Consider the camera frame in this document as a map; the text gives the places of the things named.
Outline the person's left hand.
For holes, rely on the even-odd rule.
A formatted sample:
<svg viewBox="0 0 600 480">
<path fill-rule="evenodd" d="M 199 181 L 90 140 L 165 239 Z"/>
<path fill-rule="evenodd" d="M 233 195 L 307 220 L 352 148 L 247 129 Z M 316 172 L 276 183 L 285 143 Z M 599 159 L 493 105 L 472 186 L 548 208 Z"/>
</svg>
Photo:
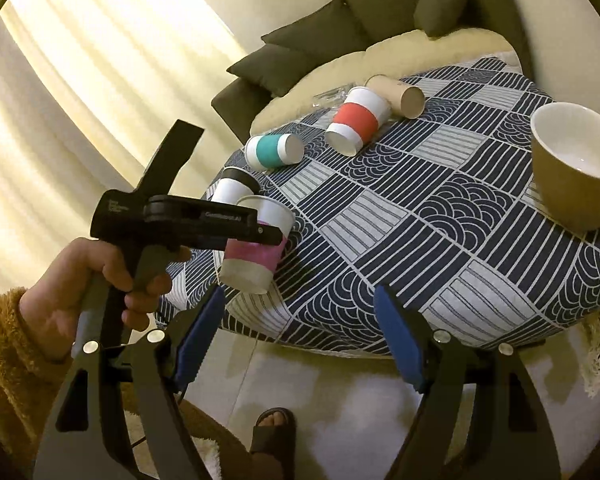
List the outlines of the person's left hand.
<svg viewBox="0 0 600 480">
<path fill-rule="evenodd" d="M 119 248 L 102 240 L 73 240 L 18 304 L 29 337 L 46 360 L 61 362 L 70 353 L 81 301 L 94 276 L 125 293 L 122 323 L 138 332 L 146 330 L 159 298 L 172 289 L 166 272 L 156 275 L 145 288 L 135 289 Z"/>
</svg>

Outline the brown fuzzy sleeve forearm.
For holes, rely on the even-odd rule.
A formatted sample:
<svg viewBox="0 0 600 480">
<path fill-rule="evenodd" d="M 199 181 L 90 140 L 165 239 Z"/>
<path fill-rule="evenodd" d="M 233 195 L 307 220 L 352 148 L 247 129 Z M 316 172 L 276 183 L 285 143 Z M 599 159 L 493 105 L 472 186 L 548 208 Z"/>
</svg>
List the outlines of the brown fuzzy sleeve forearm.
<svg viewBox="0 0 600 480">
<path fill-rule="evenodd" d="M 31 477 L 46 418 L 71 365 L 46 360 L 28 337 L 19 312 L 25 292 L 18 287 L 0 295 L 0 464 L 6 467 L 0 479 Z M 216 478 L 251 477 L 251 456 L 237 438 L 188 401 L 180 411 L 196 443 L 214 443 L 206 457 L 215 460 Z"/>
</svg>

